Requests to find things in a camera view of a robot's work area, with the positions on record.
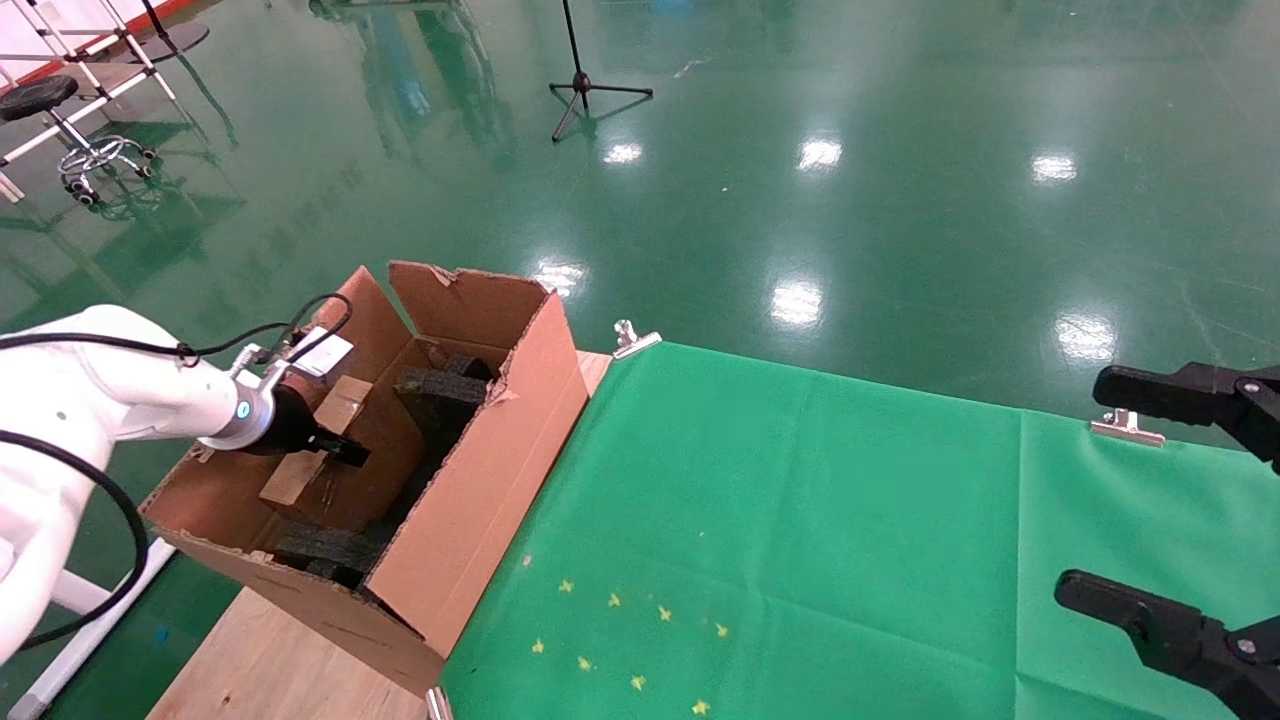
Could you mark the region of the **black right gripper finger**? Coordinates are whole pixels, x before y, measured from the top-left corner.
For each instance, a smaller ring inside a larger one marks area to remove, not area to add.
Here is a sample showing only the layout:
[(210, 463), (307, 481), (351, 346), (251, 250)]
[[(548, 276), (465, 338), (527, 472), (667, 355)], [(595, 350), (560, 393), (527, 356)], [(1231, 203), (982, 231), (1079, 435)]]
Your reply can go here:
[(1126, 633), (1142, 664), (1213, 694), (1239, 719), (1279, 717), (1279, 618), (1238, 629), (1198, 607), (1083, 570), (1055, 601)]
[(1144, 416), (1219, 427), (1279, 473), (1277, 365), (1235, 370), (1188, 363), (1169, 374), (1111, 365), (1096, 377), (1092, 398)]

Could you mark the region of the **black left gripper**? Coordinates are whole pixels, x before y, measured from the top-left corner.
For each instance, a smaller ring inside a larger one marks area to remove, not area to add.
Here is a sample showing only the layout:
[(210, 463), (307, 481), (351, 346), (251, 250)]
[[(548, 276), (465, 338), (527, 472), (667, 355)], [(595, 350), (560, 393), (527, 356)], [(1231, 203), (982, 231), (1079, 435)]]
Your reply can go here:
[(266, 430), (250, 446), (255, 456), (282, 456), (302, 451), (328, 454), (338, 462), (362, 468), (371, 452), (355, 439), (321, 430), (303, 396), (289, 386), (271, 389), (274, 410)]

